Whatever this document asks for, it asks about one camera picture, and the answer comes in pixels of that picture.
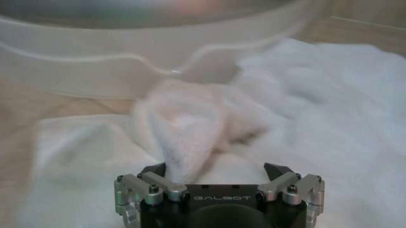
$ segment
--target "bolt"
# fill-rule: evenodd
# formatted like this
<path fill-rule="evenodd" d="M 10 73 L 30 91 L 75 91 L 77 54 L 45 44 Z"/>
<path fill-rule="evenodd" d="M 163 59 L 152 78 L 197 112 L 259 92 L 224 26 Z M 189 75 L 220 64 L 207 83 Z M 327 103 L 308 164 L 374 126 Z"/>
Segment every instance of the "bolt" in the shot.
<path fill-rule="evenodd" d="M 266 197 L 264 197 L 263 192 L 259 191 L 259 192 L 255 193 L 255 199 L 260 203 L 263 203 L 266 201 Z"/>
<path fill-rule="evenodd" d="M 189 201 L 189 199 L 191 199 L 191 194 L 188 191 L 185 191 L 180 196 L 180 201 L 187 202 L 187 201 Z"/>
<path fill-rule="evenodd" d="M 287 192 L 298 193 L 298 187 L 294 184 L 291 184 L 290 186 L 287 186 Z"/>
<path fill-rule="evenodd" d="M 153 194 L 153 193 L 157 193 L 159 192 L 159 186 L 156 184 L 152 184 L 149 186 L 149 193 Z"/>

